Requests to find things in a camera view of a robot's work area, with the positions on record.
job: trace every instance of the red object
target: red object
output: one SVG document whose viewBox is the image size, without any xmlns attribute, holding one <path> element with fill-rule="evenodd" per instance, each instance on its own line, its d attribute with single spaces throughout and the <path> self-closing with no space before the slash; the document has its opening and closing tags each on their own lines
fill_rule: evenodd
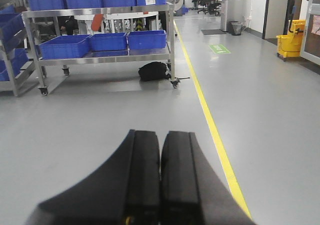
<svg viewBox="0 0 320 225">
<path fill-rule="evenodd" d="M 93 18 L 93 21 L 92 21 L 92 24 L 91 24 L 92 31 L 94 31 L 94 32 L 98 32 L 99 31 L 103 19 L 104 19 L 104 15 L 103 14 L 94 15 L 94 18 Z"/>
</svg>

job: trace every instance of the caster wheel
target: caster wheel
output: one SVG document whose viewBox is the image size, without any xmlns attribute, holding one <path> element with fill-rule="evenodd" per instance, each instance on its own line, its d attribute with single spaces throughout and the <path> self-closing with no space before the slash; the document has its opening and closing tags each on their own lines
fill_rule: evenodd
<svg viewBox="0 0 320 225">
<path fill-rule="evenodd" d="M 70 71 L 69 68 L 62 68 L 64 75 L 69 76 L 70 75 Z"/>
<path fill-rule="evenodd" d="M 39 87 L 39 90 L 43 96 L 48 95 L 48 88 L 47 87 Z"/>
<path fill-rule="evenodd" d="M 174 89 L 178 88 L 178 86 L 179 86 L 179 82 L 178 81 L 171 81 L 171 84 L 172 84 Z"/>
</svg>

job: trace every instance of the door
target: door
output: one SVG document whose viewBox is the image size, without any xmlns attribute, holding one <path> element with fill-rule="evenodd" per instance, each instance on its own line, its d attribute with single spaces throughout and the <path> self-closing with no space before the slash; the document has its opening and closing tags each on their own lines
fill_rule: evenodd
<svg viewBox="0 0 320 225">
<path fill-rule="evenodd" d="M 282 35 L 286 23 L 288 0 L 267 0 L 263 25 L 263 39 L 275 39 Z"/>
<path fill-rule="evenodd" d="M 300 56 L 320 65 L 320 0 L 309 0 Z"/>
</svg>

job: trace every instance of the shelving unit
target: shelving unit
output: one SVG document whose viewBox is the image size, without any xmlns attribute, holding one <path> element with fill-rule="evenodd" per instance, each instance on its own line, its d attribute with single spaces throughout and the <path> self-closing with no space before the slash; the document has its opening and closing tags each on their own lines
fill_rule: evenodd
<svg viewBox="0 0 320 225">
<path fill-rule="evenodd" d="M 36 37 L 32 33 L 33 19 L 53 17 L 55 23 L 60 16 L 80 16 L 95 14 L 123 14 L 123 13 L 143 13 L 143 12 L 166 12 L 167 27 L 167 46 L 163 49 L 147 49 L 147 50 L 129 50 L 128 55 L 122 56 L 103 56 L 95 57 L 95 52 L 89 52 L 83 58 L 71 59 L 53 59 L 42 60 L 41 54 L 36 49 Z M 42 95 L 48 95 L 48 85 L 45 83 L 42 67 L 44 66 L 63 66 L 65 75 L 69 75 L 68 65 L 79 64 L 102 64 L 102 63 L 119 63 L 119 62 L 135 62 L 135 61 L 156 61 L 167 60 L 171 70 L 172 83 L 174 88 L 178 87 L 179 79 L 175 77 L 175 32 L 174 32 L 174 5 L 171 3 L 164 5 L 148 5 L 133 7 L 104 7 L 104 8 L 86 8 L 86 9 L 63 9 L 63 10 L 45 10 L 45 11 L 25 11 L 23 20 L 30 41 L 31 52 L 34 57 L 34 64 L 38 71 L 39 89 Z M 56 33 L 59 35 L 59 27 L 56 27 Z"/>
<path fill-rule="evenodd" d="M 0 9 L 4 9 L 17 0 L 0 0 Z M 28 61 L 22 68 L 21 72 L 15 77 L 11 60 L 8 52 L 15 49 L 24 39 L 27 38 L 27 30 L 24 28 L 14 35 L 11 40 L 3 42 L 3 31 L 0 28 L 0 54 L 4 60 L 6 70 L 8 72 L 9 81 L 0 81 L 0 91 L 13 91 L 15 96 L 19 95 L 19 89 L 24 82 L 30 77 L 35 70 L 35 63 Z"/>
</svg>

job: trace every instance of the yellow floor line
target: yellow floor line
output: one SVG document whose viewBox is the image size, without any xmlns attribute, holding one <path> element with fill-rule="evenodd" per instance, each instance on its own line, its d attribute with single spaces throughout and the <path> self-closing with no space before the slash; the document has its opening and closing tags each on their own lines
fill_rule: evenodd
<svg viewBox="0 0 320 225">
<path fill-rule="evenodd" d="M 194 86 L 195 86 L 196 92 L 198 94 L 198 97 L 199 97 L 199 100 L 200 100 L 200 103 L 201 103 L 201 106 L 202 106 L 202 109 L 203 109 L 203 113 L 204 113 L 206 122 L 208 123 L 213 142 L 215 144 L 215 147 L 216 147 L 218 156 L 220 158 L 220 161 L 221 161 L 221 164 L 222 164 L 222 168 L 223 168 L 226 180 L 227 180 L 229 188 L 230 188 L 230 192 L 231 192 L 233 198 L 236 200 L 236 202 L 242 208 L 242 210 L 248 215 L 249 218 L 251 218 L 251 214 L 250 214 L 250 211 L 248 209 L 247 203 L 245 201 L 244 195 L 242 194 L 242 191 L 241 191 L 240 186 L 238 184 L 237 178 L 235 176 L 234 170 L 233 170 L 233 168 L 231 166 L 231 163 L 229 161 L 229 158 L 228 158 L 227 152 L 225 150 L 224 144 L 223 144 L 223 142 L 221 140 L 221 137 L 219 135 L 217 126 L 216 126 L 215 121 L 214 121 L 214 119 L 213 119 L 213 117 L 211 115 L 211 112 L 210 112 L 210 109 L 208 107 L 206 98 L 205 98 L 204 93 L 203 93 L 203 91 L 201 89 L 201 85 L 200 85 L 200 83 L 198 81 L 196 72 L 194 70 L 194 67 L 193 67 L 191 61 L 190 61 L 190 57 L 189 57 L 189 55 L 187 53 L 185 44 L 184 44 L 184 42 L 182 40 L 182 37 L 181 37 L 181 35 L 179 33 L 179 30 L 178 30 L 177 25 L 176 25 L 175 22 L 174 22 L 174 27 L 175 27 L 175 30 L 176 30 L 176 32 L 178 34 L 178 38 L 180 40 L 180 44 L 181 44 L 181 47 L 182 47 L 182 50 L 183 50 L 183 53 L 184 53 L 184 57 L 185 57 L 185 60 L 186 60 L 186 62 L 188 64 L 188 67 L 189 67 L 189 70 L 190 70 L 190 73 L 191 73 L 191 77 L 193 79 Z"/>
</svg>

